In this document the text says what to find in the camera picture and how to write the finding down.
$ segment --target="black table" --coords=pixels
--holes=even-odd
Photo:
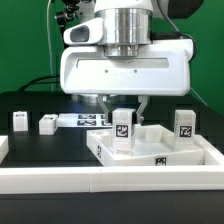
[[[52,92],[8,92],[0,95],[0,135],[9,136],[7,167],[101,166],[86,147],[86,130],[59,128],[39,136],[44,114],[102,113],[98,105],[75,102]],[[127,97],[116,107],[137,108]],[[173,131],[176,109],[194,110],[196,134],[224,153],[224,118],[191,96],[151,97],[143,125],[161,124]],[[12,113],[28,111],[29,131],[14,133]],[[224,191],[109,192],[0,195],[0,223],[223,223]]]

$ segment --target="qr code sticker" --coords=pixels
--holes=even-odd
[[[180,138],[191,138],[192,136],[192,126],[180,126]]]
[[[116,137],[128,138],[128,125],[116,125]]]
[[[16,117],[25,117],[24,114],[16,114]]]
[[[79,114],[78,119],[84,119],[84,120],[96,119],[96,114]]]
[[[53,117],[45,117],[44,120],[53,120]]]
[[[166,166],[166,157],[157,157],[155,158],[156,166]]]
[[[102,121],[102,126],[112,126],[112,124],[111,123],[106,123],[105,121]]]
[[[96,126],[96,121],[78,121],[78,126]]]

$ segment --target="white base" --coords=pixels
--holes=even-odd
[[[204,165],[2,168],[0,194],[224,190],[223,155],[201,136],[195,144],[204,149]],[[8,152],[5,136],[0,137],[0,152]]]

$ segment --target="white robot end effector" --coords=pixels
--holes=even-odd
[[[70,47],[61,59],[62,89],[98,94],[106,119],[106,95],[139,95],[138,123],[149,95],[185,95],[194,44],[191,39],[173,40],[172,35],[169,40],[152,40],[153,8],[157,15],[161,9],[161,1],[155,1],[97,0],[92,20],[64,32]],[[162,2],[168,7],[172,1]]]

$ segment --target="green wall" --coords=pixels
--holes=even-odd
[[[50,74],[46,31],[48,0],[1,0],[0,26],[0,92],[17,90],[39,76]],[[224,1],[205,0],[201,9],[188,20],[175,23],[182,32],[192,35],[198,55],[191,63],[191,85],[207,104],[224,115]],[[56,0],[51,6],[51,30],[54,72],[59,73],[62,43],[55,12],[63,4]],[[153,29],[167,31],[163,20],[155,20]],[[32,90],[50,90],[32,87]]]

